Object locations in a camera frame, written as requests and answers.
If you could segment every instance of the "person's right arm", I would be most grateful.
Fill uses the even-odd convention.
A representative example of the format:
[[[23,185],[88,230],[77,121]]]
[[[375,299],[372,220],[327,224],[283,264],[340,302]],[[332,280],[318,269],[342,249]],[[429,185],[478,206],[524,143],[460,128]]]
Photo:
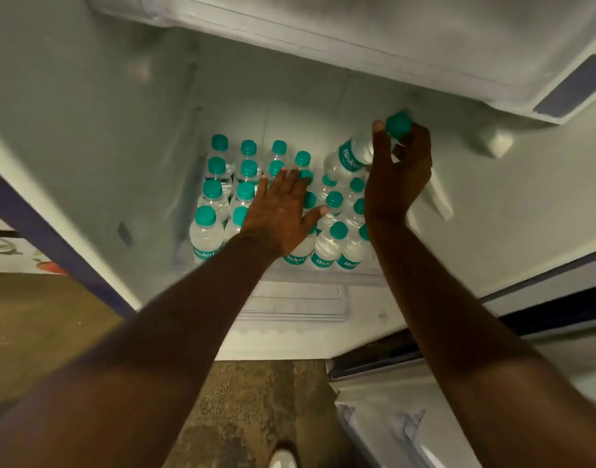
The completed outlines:
[[[374,123],[373,143],[365,189],[370,240],[480,463],[596,467],[596,408],[490,314],[406,227],[408,208],[430,178],[427,129],[413,125],[396,164],[380,121]]]

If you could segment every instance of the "person's left arm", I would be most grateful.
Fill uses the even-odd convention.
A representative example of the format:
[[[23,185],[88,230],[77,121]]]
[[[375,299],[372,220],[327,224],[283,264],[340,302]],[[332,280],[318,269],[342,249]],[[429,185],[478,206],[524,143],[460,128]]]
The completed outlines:
[[[306,189],[296,170],[263,178],[216,256],[0,419],[0,467],[160,468],[263,272],[321,217],[302,218]]]

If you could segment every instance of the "teal bottle cap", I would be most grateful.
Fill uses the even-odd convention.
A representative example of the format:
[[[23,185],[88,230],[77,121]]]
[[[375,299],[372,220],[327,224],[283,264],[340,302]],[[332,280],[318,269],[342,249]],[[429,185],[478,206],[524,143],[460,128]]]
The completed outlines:
[[[365,213],[365,199],[364,198],[360,198],[356,201],[356,203],[354,204],[354,211],[356,213],[360,213],[361,215],[364,215],[364,213]]]
[[[333,192],[329,193],[326,197],[326,205],[331,208],[339,208],[342,203],[343,196],[341,195],[341,192],[338,192],[337,190],[333,190]]]
[[[242,141],[241,152],[244,156],[255,156],[257,154],[257,144],[253,140]]]
[[[272,177],[276,177],[276,175],[279,173],[280,168],[284,167],[285,163],[283,161],[279,161],[278,159],[272,161],[270,163],[270,175]]]
[[[336,180],[330,179],[325,174],[324,174],[324,177],[322,178],[322,182],[324,182],[324,185],[327,185],[328,187],[334,187],[336,185]]]
[[[306,151],[298,151],[296,153],[296,164],[300,167],[306,167],[311,163],[311,155]]]
[[[211,147],[216,151],[226,151],[229,149],[229,139],[224,135],[213,135]]]
[[[237,198],[241,200],[252,200],[255,196],[255,184],[252,182],[241,182],[237,186]]]
[[[244,224],[244,219],[246,218],[247,212],[248,209],[246,207],[237,207],[233,212],[233,222],[238,227],[241,227]]]
[[[315,202],[317,198],[313,192],[307,192],[304,196],[304,208],[313,208],[315,206]]]
[[[212,174],[224,174],[226,172],[226,161],[219,156],[209,158],[207,161],[209,172]]]
[[[209,205],[200,206],[196,209],[194,220],[201,227],[210,227],[216,222],[216,211]]]
[[[302,169],[302,171],[300,171],[300,178],[302,179],[303,177],[309,178],[309,185],[311,185],[311,182],[313,182],[313,173],[308,169]]]
[[[205,180],[202,185],[202,193],[209,198],[220,198],[222,196],[222,184],[216,179]]]
[[[246,159],[242,161],[240,171],[246,177],[255,177],[257,175],[257,163],[252,159]]]
[[[348,226],[340,221],[335,221],[330,227],[330,235],[337,240],[342,240],[348,235]]]
[[[411,132],[412,120],[405,111],[398,111],[387,118],[385,126],[391,137],[399,140],[402,136]]]
[[[360,177],[355,177],[349,182],[349,187],[352,189],[352,192],[362,192],[365,188],[365,181]]]
[[[363,225],[358,229],[358,234],[361,235],[365,241],[370,241],[370,236],[367,234],[367,225]]]
[[[282,156],[287,152],[287,143],[281,140],[274,141],[274,144],[272,145],[272,152]]]

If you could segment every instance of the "stained concrete floor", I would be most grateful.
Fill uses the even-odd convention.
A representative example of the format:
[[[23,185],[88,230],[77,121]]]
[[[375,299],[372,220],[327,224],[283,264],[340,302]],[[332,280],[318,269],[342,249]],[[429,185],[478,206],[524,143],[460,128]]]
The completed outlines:
[[[67,276],[0,274],[0,417],[121,319]],[[260,468],[280,441],[302,467],[363,466],[323,361],[217,362],[165,468]]]

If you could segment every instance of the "fingernail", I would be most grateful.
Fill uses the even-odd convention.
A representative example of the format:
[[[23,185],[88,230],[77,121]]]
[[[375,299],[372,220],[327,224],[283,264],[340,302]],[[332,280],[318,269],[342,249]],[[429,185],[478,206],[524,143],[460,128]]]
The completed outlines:
[[[385,130],[385,123],[382,120],[376,120],[372,125],[372,131],[374,133],[380,133]]]

